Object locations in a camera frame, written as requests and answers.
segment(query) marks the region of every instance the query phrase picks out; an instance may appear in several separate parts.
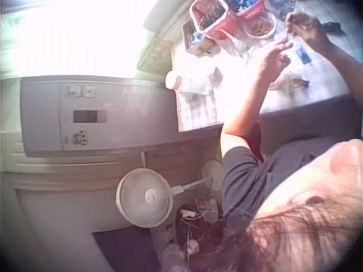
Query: dark t-shirt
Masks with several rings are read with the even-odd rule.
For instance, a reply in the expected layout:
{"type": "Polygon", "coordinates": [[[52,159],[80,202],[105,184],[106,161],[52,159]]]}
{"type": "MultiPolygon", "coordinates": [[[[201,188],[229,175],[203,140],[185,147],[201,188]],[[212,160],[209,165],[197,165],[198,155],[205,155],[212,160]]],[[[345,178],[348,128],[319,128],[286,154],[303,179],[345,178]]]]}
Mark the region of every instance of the dark t-shirt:
{"type": "Polygon", "coordinates": [[[245,229],[271,192],[292,173],[337,143],[326,137],[290,142],[264,163],[245,147],[223,157],[222,206],[226,234],[245,229]]]}

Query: button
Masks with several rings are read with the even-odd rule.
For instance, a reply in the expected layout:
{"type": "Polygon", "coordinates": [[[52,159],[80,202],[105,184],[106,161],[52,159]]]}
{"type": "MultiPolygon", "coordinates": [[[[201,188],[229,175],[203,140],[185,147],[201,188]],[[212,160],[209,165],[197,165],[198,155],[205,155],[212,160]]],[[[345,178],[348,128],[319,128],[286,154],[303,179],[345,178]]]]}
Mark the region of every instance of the button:
{"type": "Polygon", "coordinates": [[[82,86],[69,86],[67,95],[68,97],[81,97],[82,96],[82,86]]]}
{"type": "Polygon", "coordinates": [[[95,97],[95,87],[93,86],[83,86],[83,97],[92,98],[95,97]]]}

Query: white plastic bottle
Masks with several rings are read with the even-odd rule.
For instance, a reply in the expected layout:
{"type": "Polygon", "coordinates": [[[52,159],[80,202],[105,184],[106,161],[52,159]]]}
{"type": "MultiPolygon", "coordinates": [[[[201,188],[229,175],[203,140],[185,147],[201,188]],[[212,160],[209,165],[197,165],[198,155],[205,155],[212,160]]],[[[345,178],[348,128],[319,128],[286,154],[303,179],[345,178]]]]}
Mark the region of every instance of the white plastic bottle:
{"type": "Polygon", "coordinates": [[[171,90],[198,95],[208,95],[212,90],[207,79],[183,76],[178,71],[170,71],[166,75],[165,86],[171,90]]]}

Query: table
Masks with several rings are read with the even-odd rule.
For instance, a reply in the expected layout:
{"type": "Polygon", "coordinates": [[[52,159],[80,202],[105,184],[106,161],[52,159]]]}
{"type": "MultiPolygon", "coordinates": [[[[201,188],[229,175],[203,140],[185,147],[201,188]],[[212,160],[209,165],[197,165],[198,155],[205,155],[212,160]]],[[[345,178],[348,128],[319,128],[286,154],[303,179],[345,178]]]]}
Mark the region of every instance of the table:
{"type": "MultiPolygon", "coordinates": [[[[345,50],[358,61],[362,60],[362,24],[359,17],[345,3],[335,3],[332,0],[297,1],[296,10],[315,15],[322,23],[339,22],[344,36],[329,36],[330,40],[345,50]]],[[[251,78],[259,63],[261,51],[274,40],[286,37],[283,22],[277,22],[275,35],[267,41],[259,41],[246,36],[241,30],[237,38],[246,42],[251,48],[250,57],[242,59],[231,51],[230,40],[218,42],[220,50],[212,52],[212,59],[222,75],[220,84],[213,86],[213,92],[208,96],[194,96],[187,99],[176,92],[179,131],[190,131],[209,128],[223,124],[224,120],[233,114],[250,90],[251,78]]],[[[285,92],[281,90],[268,91],[260,114],[278,113],[294,109],[334,97],[346,95],[349,90],[333,65],[318,53],[311,50],[301,38],[292,39],[294,47],[286,53],[292,59],[292,64],[283,74],[295,73],[302,79],[310,81],[309,88],[304,91],[285,92]],[[303,65],[295,50],[303,46],[312,62],[303,65]]],[[[198,73],[198,58],[185,52],[181,43],[174,47],[172,54],[173,69],[185,74],[198,73]]]]}

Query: wire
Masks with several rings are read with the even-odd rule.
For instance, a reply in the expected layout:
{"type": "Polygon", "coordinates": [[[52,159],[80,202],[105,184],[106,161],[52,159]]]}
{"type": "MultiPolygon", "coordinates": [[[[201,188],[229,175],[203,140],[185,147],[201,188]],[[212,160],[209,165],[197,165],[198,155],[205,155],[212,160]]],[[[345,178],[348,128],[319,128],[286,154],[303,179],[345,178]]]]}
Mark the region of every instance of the wire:
{"type": "Polygon", "coordinates": [[[187,234],[187,267],[189,267],[189,257],[190,257],[190,253],[188,251],[190,231],[191,231],[191,226],[188,227],[188,234],[187,234]]]}
{"type": "Polygon", "coordinates": [[[194,240],[196,240],[196,241],[201,241],[201,240],[203,239],[203,237],[204,237],[204,233],[203,233],[203,230],[202,230],[200,227],[198,227],[198,226],[196,226],[196,225],[194,225],[194,224],[191,224],[191,223],[187,222],[186,220],[184,220],[184,218],[181,218],[181,219],[180,219],[180,225],[181,225],[182,223],[184,223],[184,224],[188,225],[188,229],[190,229],[190,227],[193,227],[194,229],[197,229],[197,230],[201,233],[200,237],[199,237],[198,239],[197,239],[196,237],[194,237],[194,238],[193,238],[194,240]]]}
{"type": "Polygon", "coordinates": [[[183,218],[184,220],[188,220],[188,221],[194,221],[194,220],[198,220],[201,219],[206,213],[208,212],[208,210],[205,210],[204,212],[202,212],[201,214],[198,214],[196,217],[185,217],[183,218]]]}

